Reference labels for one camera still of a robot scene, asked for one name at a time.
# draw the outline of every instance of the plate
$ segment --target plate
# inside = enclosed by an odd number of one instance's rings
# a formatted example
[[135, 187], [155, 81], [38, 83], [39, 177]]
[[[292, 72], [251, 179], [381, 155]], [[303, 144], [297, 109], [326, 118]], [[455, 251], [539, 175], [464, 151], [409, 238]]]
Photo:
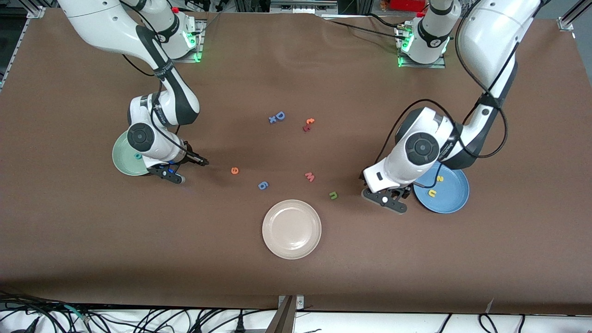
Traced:
[[[416, 182], [425, 186], [432, 186], [439, 166], [440, 162], [434, 163]], [[414, 184], [415, 196], [422, 205], [433, 212], [440, 214], [454, 213], [463, 208], [469, 200], [469, 181], [464, 172], [450, 170], [445, 165], [442, 165], [439, 175], [444, 177], [444, 181], [437, 182], [433, 188], [422, 188]], [[430, 190], [436, 191], [435, 197], [429, 195]]]
[[300, 200], [277, 203], [263, 219], [263, 240], [273, 254], [300, 259], [310, 254], [321, 239], [321, 219], [309, 204]]
[[111, 157], [113, 164], [122, 174], [141, 176], [148, 173], [142, 155], [133, 149], [127, 141], [127, 131], [123, 132], [115, 141]]

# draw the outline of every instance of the metal bracket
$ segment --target metal bracket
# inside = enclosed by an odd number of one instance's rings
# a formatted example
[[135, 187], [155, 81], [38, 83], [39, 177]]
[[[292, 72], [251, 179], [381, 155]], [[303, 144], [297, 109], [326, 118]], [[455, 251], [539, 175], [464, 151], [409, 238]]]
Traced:
[[563, 19], [562, 17], [559, 17], [557, 19], [557, 26], [559, 27], [559, 30], [560, 31], [572, 31], [574, 29], [574, 25], [573, 24], [570, 24], [570, 25], [568, 25], [566, 27], [566, 26], [563, 25], [563, 20], [562, 19]]
[[[282, 302], [286, 298], [285, 295], [281, 295], [278, 298], [278, 307], [282, 306]], [[304, 295], [296, 295], [296, 310], [304, 309]]]
[[27, 13], [27, 18], [42, 18], [43, 15], [45, 14], [45, 7], [37, 7], [38, 11], [33, 11], [33, 12], [29, 12]]

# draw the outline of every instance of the white floor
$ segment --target white floor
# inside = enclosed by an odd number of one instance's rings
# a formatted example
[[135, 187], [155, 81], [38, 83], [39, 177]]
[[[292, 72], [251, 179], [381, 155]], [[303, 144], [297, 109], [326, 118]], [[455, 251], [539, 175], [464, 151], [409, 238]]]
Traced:
[[[148, 310], [105, 310], [97, 311], [107, 314], [107, 318], [138, 323]], [[148, 325], [147, 329], [156, 329], [163, 321], [171, 315], [179, 312], [171, 310]], [[190, 325], [195, 322], [198, 310], [189, 311], [191, 323], [186, 315], [179, 315], [168, 322], [175, 333], [187, 332]], [[0, 312], [0, 318], [8, 312]], [[227, 310], [208, 321], [202, 328], [203, 333], [210, 333], [210, 330], [218, 324], [237, 316], [238, 310]], [[265, 329], [274, 316], [275, 311], [254, 313], [244, 317], [246, 329]], [[64, 328], [68, 329], [66, 319], [60, 314], [54, 314]], [[37, 315], [25, 315], [15, 313], [0, 322], [0, 333], [10, 333], [17, 329], [26, 329]], [[440, 314], [408, 314], [408, 313], [329, 313], [329, 312], [299, 312], [295, 321], [295, 333], [306, 333], [321, 329], [320, 333], [435, 333], [440, 330], [446, 315]], [[517, 332], [520, 316], [518, 315], [491, 315], [499, 333]], [[101, 332], [99, 328], [91, 324], [93, 332]], [[76, 321], [75, 328], [78, 332], [86, 332], [80, 320]], [[215, 333], [234, 332], [236, 320], [215, 330]], [[113, 333], [132, 333], [134, 329], [129, 326], [110, 324]], [[573, 316], [527, 316], [522, 333], [590, 333], [592, 331], [591, 317]], [[172, 328], [167, 327], [159, 330], [162, 333], [173, 333]], [[477, 315], [453, 315], [448, 322], [445, 333], [479, 333], [483, 329], [479, 326]], [[42, 318], [36, 333], [54, 333], [54, 328], [47, 318]]]

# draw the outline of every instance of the green plate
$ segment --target green plate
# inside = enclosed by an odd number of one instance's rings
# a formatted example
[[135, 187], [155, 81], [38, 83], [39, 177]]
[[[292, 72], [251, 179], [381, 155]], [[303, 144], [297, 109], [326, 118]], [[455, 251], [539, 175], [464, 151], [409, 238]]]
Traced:
[[111, 157], [113, 157], [113, 164], [122, 174], [141, 176], [148, 173], [144, 161], [142, 161], [142, 155], [128, 143], [127, 131], [123, 132], [115, 141]]

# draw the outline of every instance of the black cable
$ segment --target black cable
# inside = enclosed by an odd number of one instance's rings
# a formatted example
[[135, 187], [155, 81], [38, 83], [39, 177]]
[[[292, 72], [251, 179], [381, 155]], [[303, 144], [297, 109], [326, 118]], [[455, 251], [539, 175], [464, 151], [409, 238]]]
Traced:
[[497, 327], [496, 325], [493, 323], [493, 320], [491, 320], [491, 318], [489, 317], [489, 315], [487, 313], [482, 313], [479, 315], [478, 319], [479, 319], [479, 325], [481, 325], [481, 328], [483, 329], [483, 331], [487, 332], [487, 333], [492, 333], [490, 330], [488, 330], [487, 328], [485, 328], [485, 325], [483, 325], [483, 317], [487, 318], [487, 320], [489, 320], [489, 323], [491, 324], [491, 327], [493, 327], [493, 332], [497, 333]]
[[518, 325], [518, 333], [522, 333], [522, 326], [524, 326], [524, 321], [526, 320], [526, 315], [520, 315], [522, 320], [520, 321], [520, 325]]
[[126, 60], [126, 61], [127, 61], [127, 62], [128, 62], [130, 65], [131, 65], [131, 66], [133, 66], [135, 69], [137, 69], [137, 70], [138, 70], [138, 72], [140, 72], [140, 73], [142, 73], [142, 74], [144, 74], [144, 75], [146, 75], [146, 76], [154, 76], [154, 74], [148, 74], [148, 73], [146, 73], [145, 71], [143, 71], [143, 70], [141, 70], [140, 68], [138, 68], [138, 66], [136, 66], [136, 65], [135, 65], [133, 62], [131, 62], [131, 60], [130, 60], [130, 59], [129, 59], [129, 58], [126, 56], [126, 55], [122, 55], [122, 56], [123, 56], [123, 58], [124, 58], [124, 59], [125, 59], [125, 60]]
[[206, 313], [203, 316], [203, 318], [201, 317], [201, 312], [200, 312], [200, 315], [198, 315], [198, 318], [195, 320], [195, 324], [189, 329], [189, 333], [191, 333], [191, 332], [201, 332], [201, 327], [206, 322], [208, 322], [210, 319], [212, 319], [217, 314], [222, 313], [223, 311], [224, 311], [223, 309], [210, 310], [208, 313]]
[[347, 24], [347, 23], [337, 22], [337, 21], [333, 21], [333, 20], [329, 20], [329, 22], [332, 22], [332, 23], [335, 23], [335, 24], [339, 24], [339, 25], [344, 25], [346, 27], [350, 27], [350, 28], [354, 28], [354, 29], [358, 29], [358, 30], [367, 31], [369, 33], [374, 33], [374, 34], [379, 34], [379, 35], [383, 35], [383, 36], [392, 37], [392, 38], [395, 38], [395, 39], [405, 39], [405, 37], [403, 37], [403, 36], [395, 36], [393, 34], [382, 33], [380, 31], [370, 30], [370, 29], [358, 27], [356, 25], [351, 25], [351, 24]]
[[160, 325], [155, 329], [155, 331], [158, 332], [161, 328], [164, 328], [166, 326], [170, 326], [170, 325], [166, 325], [166, 323], [168, 323], [169, 321], [171, 321], [174, 317], [176, 317], [176, 316], [178, 316], [178, 315], [180, 315], [182, 313], [186, 313], [186, 312], [187, 312], [187, 310], [181, 310], [181, 311], [177, 312], [176, 314], [170, 316], [169, 319], [167, 319], [167, 320], [163, 321], [162, 323], [160, 323]]
[[[61, 313], [64, 317], [66, 317], [66, 320], [68, 321], [68, 323], [70, 323], [70, 329], [68, 329], [68, 332], [72, 332], [72, 329], [74, 328], [74, 321], [72, 321], [72, 317], [70, 316], [70, 312], [59, 312]], [[84, 322], [84, 326], [86, 327], [86, 330], [89, 333], [92, 333], [91, 328], [88, 326], [88, 323]]]
[[376, 15], [376, 14], [374, 14], [374, 13], [371, 13], [371, 12], [369, 12], [369, 13], [367, 13], [367, 14], [364, 14], [364, 16], [371, 16], [371, 17], [374, 17], [374, 18], [375, 18], [375, 19], [377, 19], [377, 20], [378, 20], [380, 23], [382, 23], [382, 24], [386, 25], [387, 27], [396, 28], [396, 27], [397, 27], [397, 25], [398, 25], [398, 24], [393, 24], [393, 23], [386, 22], [386, 21], [385, 21], [385, 20], [383, 20], [383, 19], [382, 19], [380, 16], [378, 16], [378, 15]]
[[440, 169], [442, 169], [442, 165], [444, 165], [444, 164], [440, 163], [440, 165], [438, 166], [438, 170], [436, 170], [436, 176], [434, 177], [434, 183], [431, 186], [423, 186], [423, 185], [418, 184], [416, 182], [415, 182], [415, 184], [417, 184], [419, 187], [425, 188], [427, 190], [429, 190], [430, 188], [436, 187], [436, 184], [438, 183], [438, 176], [440, 175]]
[[[92, 312], [91, 312], [91, 315], [95, 315], [95, 316], [102, 317], [102, 315], [99, 315], [99, 314], [97, 314], [97, 313], [92, 313]], [[148, 332], [148, 333], [156, 333], [156, 332], [154, 332], [154, 331], [151, 331], [151, 330], [149, 330], [149, 329], [141, 329], [141, 328], [139, 327], [139, 324], [137, 324], [137, 325], [134, 325], [134, 324], [130, 324], [130, 323], [127, 323], [127, 322], [118, 322], [118, 321], [113, 321], [113, 320], [111, 320], [111, 319], [109, 319], [109, 318], [107, 318], [107, 317], [103, 318], [103, 320], [105, 320], [105, 321], [108, 321], [108, 322], [110, 322], [110, 323], [112, 323], [112, 324], [117, 324], [117, 325], [124, 325], [124, 326], [133, 327], [133, 328], [135, 328], [135, 329], [140, 329], [140, 330], [143, 330], [144, 332]]]
[[[391, 139], [391, 135], [392, 135], [392, 133], [395, 131], [395, 129], [397, 128], [397, 125], [399, 124], [399, 121], [401, 121], [401, 119], [403, 118], [403, 116], [405, 116], [405, 114], [406, 114], [406, 113], [407, 113], [407, 112], [408, 112], [408, 111], [409, 111], [409, 110], [410, 110], [410, 109], [411, 109], [413, 106], [415, 106], [415, 105], [417, 105], [417, 104], [419, 104], [419, 103], [421, 103], [421, 102], [430, 102], [430, 103], [432, 103], [432, 104], [436, 105], [438, 108], [440, 108], [440, 110], [442, 110], [442, 112], [444, 112], [444, 114], [445, 114], [445, 115], [448, 117], [448, 119], [451, 121], [451, 123], [452, 123], [452, 124], [454, 124], [454, 123], [455, 123], [454, 119], [452, 118], [452, 115], [451, 115], [451, 114], [448, 112], [448, 110], [446, 110], [446, 109], [445, 109], [445, 108], [444, 108], [442, 105], [440, 105], [438, 102], [436, 102], [436, 101], [434, 101], [434, 100], [431, 100], [430, 98], [422, 98], [422, 99], [420, 99], [420, 100], [417, 100], [417, 101], [415, 101], [415, 102], [411, 103], [411, 104], [410, 104], [410, 105], [409, 105], [409, 106], [408, 106], [408, 107], [407, 107], [407, 108], [406, 108], [406, 109], [403, 111], [403, 113], [401, 113], [401, 114], [399, 115], [399, 118], [397, 118], [397, 120], [396, 120], [396, 121], [395, 121], [395, 123], [393, 124], [393, 126], [392, 126], [392, 128], [391, 128], [390, 132], [388, 132], [387, 139], [386, 139], [386, 140], [384, 140], [384, 144], [382, 145], [382, 148], [380, 149], [380, 152], [379, 152], [379, 153], [378, 153], [378, 155], [376, 156], [376, 160], [374, 160], [374, 164], [378, 163], [378, 161], [380, 160], [380, 157], [382, 156], [382, 153], [384, 153], [384, 149], [387, 147], [387, 145], [388, 145], [388, 141]], [[469, 112], [469, 114], [468, 114], [468, 115], [467, 115], [467, 117], [465, 118], [465, 121], [466, 121], [466, 120], [467, 120], [467, 118], [470, 116], [470, 114], [471, 114], [471, 113], [472, 113], [472, 112], [473, 112], [473, 111], [476, 109], [476, 107], [477, 107], [477, 106], [475, 106], [475, 107], [474, 107], [474, 108], [473, 108], [473, 109], [472, 109], [472, 110]], [[500, 151], [500, 149], [501, 149], [501, 148], [504, 146], [504, 144], [505, 144], [505, 142], [506, 142], [506, 139], [507, 139], [507, 120], [506, 120], [506, 117], [505, 117], [505, 115], [503, 115], [503, 114], [502, 114], [502, 118], [503, 118], [503, 120], [504, 120], [504, 131], [505, 131], [504, 140], [502, 141], [502, 143], [500, 144], [500, 146], [499, 146], [499, 147], [498, 147], [496, 150], [494, 150], [494, 152], [493, 152], [493, 153], [490, 153], [490, 154], [487, 154], [487, 155], [483, 155], [483, 157], [477, 157], [477, 158], [487, 158], [487, 157], [491, 157], [491, 156], [493, 156], [493, 155], [497, 154], [497, 152], [498, 152], [498, 151]], [[458, 139], [458, 143], [459, 143], [459, 144], [462, 146], [462, 148], [463, 148], [465, 151], [467, 151], [467, 152], [468, 152], [468, 149], [466, 148], [466, 146], [464, 145], [464, 143], [462, 142], [462, 140], [461, 140], [460, 138]], [[440, 174], [440, 169], [441, 169], [441, 167], [442, 167], [442, 164], [440, 164], [440, 166], [438, 167], [438, 170], [436, 171], [436, 176], [435, 176], [435, 179], [434, 179], [434, 184], [433, 184], [433, 185], [431, 185], [431, 186], [429, 186], [429, 187], [425, 187], [425, 186], [423, 186], [423, 185], [419, 185], [419, 186], [421, 186], [422, 188], [427, 188], [427, 189], [430, 189], [430, 188], [433, 188], [433, 187], [435, 187], [435, 186], [436, 186], [436, 184], [437, 184], [437, 178], [438, 178], [438, 175]]]
[[60, 322], [57, 321], [57, 319], [54, 316], [49, 314], [48, 311], [42, 309], [41, 307], [39, 307], [37, 305], [32, 304], [32, 302], [30, 302], [30, 300], [28, 300], [26, 298], [21, 298], [19, 295], [10, 294], [7, 292], [2, 292], [2, 293], [4, 295], [9, 296], [9, 297], [0, 297], [3, 301], [9, 301], [11, 303], [24, 305], [32, 310], [35, 310], [38, 313], [41, 313], [45, 317], [47, 317], [52, 322], [53, 329], [54, 329], [55, 333], [57, 333], [58, 328], [60, 329], [60, 331], [62, 333], [67, 333], [67, 331], [64, 329], [62, 324], [60, 324]]
[[9, 316], [11, 316], [11, 315], [19, 312], [19, 311], [21, 311], [21, 310], [13, 310], [11, 313], [9, 313], [9, 314], [5, 315], [4, 317], [0, 318], [0, 322], [3, 321], [4, 319], [6, 319], [7, 317], [9, 317]]
[[152, 311], [152, 310], [151, 310], [151, 311], [148, 313], [148, 315], [146, 315], [146, 317], [145, 317], [145, 318], [147, 318], [147, 319], [146, 319], [146, 323], [144, 324], [144, 327], [142, 327], [142, 329], [141, 329], [142, 331], [145, 331], [145, 330], [146, 330], [146, 328], [148, 327], [148, 324], [149, 324], [151, 321], [155, 320], [157, 317], [159, 317], [159, 316], [160, 316], [160, 315], [162, 315], [163, 313], [167, 312], [168, 310], [167, 310], [167, 309], [165, 309], [165, 310], [162, 310], [162, 311], [160, 311], [160, 313], [157, 313], [157, 314], [155, 314], [155, 315], [154, 315], [154, 317], [152, 317], [152, 318], [148, 319], [148, 318], [150, 317], [150, 313], [151, 313], [151, 312], [152, 312], [152, 313], [156, 313], [156, 311], [157, 311], [157, 310], [154, 310], [154, 311]]
[[170, 326], [170, 325], [162, 326], [162, 328], [167, 328], [167, 327], [170, 328], [170, 330], [173, 331], [173, 333], [176, 333], [175, 328], [173, 326]]
[[152, 105], [152, 109], [150, 110], [150, 121], [152, 122], [152, 126], [158, 131], [158, 133], [160, 133], [160, 135], [164, 136], [168, 141], [172, 142], [175, 146], [177, 146], [179, 149], [181, 149], [182, 151], [184, 151], [185, 153], [189, 153], [189, 151], [185, 148], [183, 148], [180, 144], [176, 143], [173, 139], [169, 138], [168, 135], [164, 134], [160, 128], [158, 128], [156, 126], [156, 123], [154, 123], [154, 110], [156, 108], [156, 103], [158, 102], [158, 99], [160, 98], [160, 92], [162, 91], [162, 81], [159, 80], [159, 86], [158, 86], [158, 92], [156, 93], [156, 96], [154, 98], [154, 102]]
[[96, 327], [98, 327], [100, 330], [102, 330], [105, 333], [111, 333], [111, 329], [109, 328], [109, 325], [107, 325], [107, 323], [99, 316], [99, 319], [102, 321], [103, 325], [105, 325], [105, 329], [103, 329], [96, 321], [93, 317], [88, 316], [88, 318], [90, 318], [90, 320], [92, 321], [93, 324], [95, 324]]
[[223, 322], [222, 324], [219, 324], [218, 326], [214, 327], [213, 329], [209, 330], [208, 333], [213, 333], [216, 329], [219, 329], [220, 327], [226, 325], [227, 323], [229, 323], [231, 321], [234, 321], [235, 319], [238, 319], [240, 316], [247, 316], [247, 315], [251, 315], [253, 313], [263, 312], [263, 311], [270, 311], [270, 310], [277, 310], [277, 309], [261, 309], [261, 310], [255, 310], [255, 311], [251, 311], [249, 313], [245, 313], [244, 315], [236, 316], [236, 317], [234, 317], [232, 319], [229, 319], [229, 320]]
[[440, 331], [438, 331], [438, 333], [444, 332], [444, 329], [446, 328], [446, 324], [448, 324], [450, 317], [452, 317], [452, 313], [449, 313], [448, 316], [446, 317], [446, 319], [444, 319], [444, 323], [442, 323], [442, 327], [440, 327]]
[[[149, 27], [152, 29], [152, 32], [153, 32], [155, 35], [158, 35], [158, 32], [156, 31], [156, 29], [154, 29], [154, 26], [152, 26], [152, 23], [150, 23], [150, 21], [148, 21], [148, 19], [147, 19], [147, 18], [146, 18], [144, 15], [142, 15], [142, 13], [140, 13], [140, 11], [139, 11], [139, 10], [135, 9], [134, 7], [132, 7], [132, 6], [128, 5], [128, 4], [126, 4], [125, 2], [123, 2], [123, 1], [121, 1], [121, 0], [120, 0], [120, 3], [122, 3], [122, 4], [123, 4], [123, 5], [125, 5], [127, 8], [129, 8], [129, 9], [133, 10], [134, 12], [136, 12], [136, 14], [138, 14], [140, 17], [142, 17], [142, 20], [144, 20], [144, 22], [146, 22], [146, 24], [148, 24], [148, 26], [149, 26]], [[156, 42], [158, 43], [158, 45], [160, 45], [160, 46], [162, 47], [162, 42], [160, 41], [160, 38], [158, 38], [158, 36], [156, 36], [156, 37], [155, 37], [155, 39], [156, 39]]]

